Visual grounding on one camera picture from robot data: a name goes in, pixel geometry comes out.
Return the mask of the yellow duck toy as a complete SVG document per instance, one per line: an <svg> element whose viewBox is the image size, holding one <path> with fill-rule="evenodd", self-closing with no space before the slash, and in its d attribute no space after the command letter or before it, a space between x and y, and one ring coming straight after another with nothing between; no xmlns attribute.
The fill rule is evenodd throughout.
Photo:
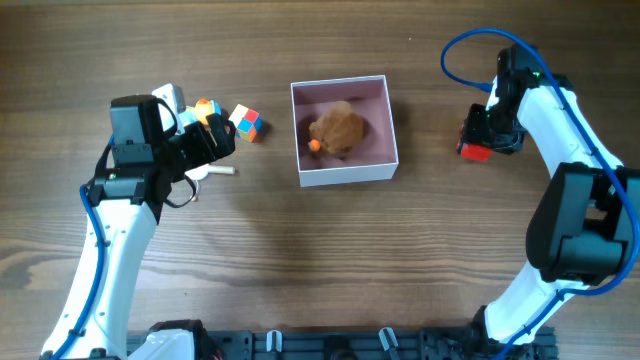
<svg viewBox="0 0 640 360"><path fill-rule="evenodd" d="M193 107L187 106L178 117L183 126L199 122L205 128L208 128L209 123L207 117L212 114L222 114L220 105L213 100L201 98Z"/></svg>

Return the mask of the red toy truck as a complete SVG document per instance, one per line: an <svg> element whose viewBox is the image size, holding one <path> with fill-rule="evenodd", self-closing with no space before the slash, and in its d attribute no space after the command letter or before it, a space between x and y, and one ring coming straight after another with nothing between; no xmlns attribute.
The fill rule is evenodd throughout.
<svg viewBox="0 0 640 360"><path fill-rule="evenodd" d="M465 139L465 128L462 127L460 129L460 137L456 145L456 152L459 156L468 160L487 162L491 156L492 150L482 145L467 143Z"/></svg>

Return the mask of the brown plush toy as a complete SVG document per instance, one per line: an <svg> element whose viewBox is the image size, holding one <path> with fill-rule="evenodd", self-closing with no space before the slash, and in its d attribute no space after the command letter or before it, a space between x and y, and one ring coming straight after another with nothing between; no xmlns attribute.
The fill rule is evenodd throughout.
<svg viewBox="0 0 640 360"><path fill-rule="evenodd" d="M365 120L347 101L338 101L309 125L308 146L314 153L341 156L364 139Z"/></svg>

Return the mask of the white cardboard box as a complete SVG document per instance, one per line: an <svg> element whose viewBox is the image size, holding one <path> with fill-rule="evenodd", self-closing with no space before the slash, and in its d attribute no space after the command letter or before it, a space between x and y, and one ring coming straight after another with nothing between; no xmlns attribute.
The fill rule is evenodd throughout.
<svg viewBox="0 0 640 360"><path fill-rule="evenodd" d="M399 157L384 75L293 82L290 85L296 161L302 187L389 180ZM344 157L314 155L309 125L338 101L365 120L363 141Z"/></svg>

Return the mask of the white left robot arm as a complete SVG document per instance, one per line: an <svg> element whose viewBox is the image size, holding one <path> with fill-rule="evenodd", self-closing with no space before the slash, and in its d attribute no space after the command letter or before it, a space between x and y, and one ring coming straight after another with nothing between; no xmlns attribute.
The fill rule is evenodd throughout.
<svg viewBox="0 0 640 360"><path fill-rule="evenodd" d="M187 171L231 155L236 127L220 114L180 126L151 94L112 100L112 138L80 189L88 224L70 292L41 350L43 359L124 359L131 302L143 255L173 184Z"/></svg>

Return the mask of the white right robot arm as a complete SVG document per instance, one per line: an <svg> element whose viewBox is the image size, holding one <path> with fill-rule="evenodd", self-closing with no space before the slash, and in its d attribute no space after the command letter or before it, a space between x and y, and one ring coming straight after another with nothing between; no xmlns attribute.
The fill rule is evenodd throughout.
<svg viewBox="0 0 640 360"><path fill-rule="evenodd" d="M606 172L617 176L633 206L639 173L602 145L572 84L563 75L547 77L536 54L517 44L500 51L489 100L471 106L457 145L461 157L485 161L520 151L531 137L550 174L527 228L527 261L474 316L470 353L495 356L533 342L566 301L621 274L632 256L633 224Z"/></svg>

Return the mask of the colourful two-by-two puzzle cube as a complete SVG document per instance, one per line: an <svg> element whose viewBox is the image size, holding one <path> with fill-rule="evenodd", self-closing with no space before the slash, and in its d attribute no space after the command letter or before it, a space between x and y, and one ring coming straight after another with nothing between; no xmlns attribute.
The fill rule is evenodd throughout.
<svg viewBox="0 0 640 360"><path fill-rule="evenodd" d="M262 128L262 118L257 111L238 104L231 112L229 120L235 126L237 138L250 143L256 141Z"/></svg>

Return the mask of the white wooden rattle drum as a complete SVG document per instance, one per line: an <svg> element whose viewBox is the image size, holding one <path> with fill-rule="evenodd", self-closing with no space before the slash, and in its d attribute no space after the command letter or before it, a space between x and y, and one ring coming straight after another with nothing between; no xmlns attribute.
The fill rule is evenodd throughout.
<svg viewBox="0 0 640 360"><path fill-rule="evenodd" d="M191 201L196 202L198 200L198 196L201 191L200 181L204 180L208 175L234 175L235 173L236 169L234 167L217 166L212 164L203 165L187 171L185 176L192 180L196 187L195 194L191 198Z"/></svg>

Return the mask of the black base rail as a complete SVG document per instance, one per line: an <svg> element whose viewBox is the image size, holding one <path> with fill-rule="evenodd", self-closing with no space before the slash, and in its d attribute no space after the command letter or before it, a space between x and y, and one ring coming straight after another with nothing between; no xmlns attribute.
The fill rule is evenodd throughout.
<svg viewBox="0 0 640 360"><path fill-rule="evenodd" d="M251 331L210 331L217 359L490 359L500 351L493 345L487 353L467 353L462 327L435 327L394 331L397 343L386 345L379 331L284 332L277 350L267 334Z"/></svg>

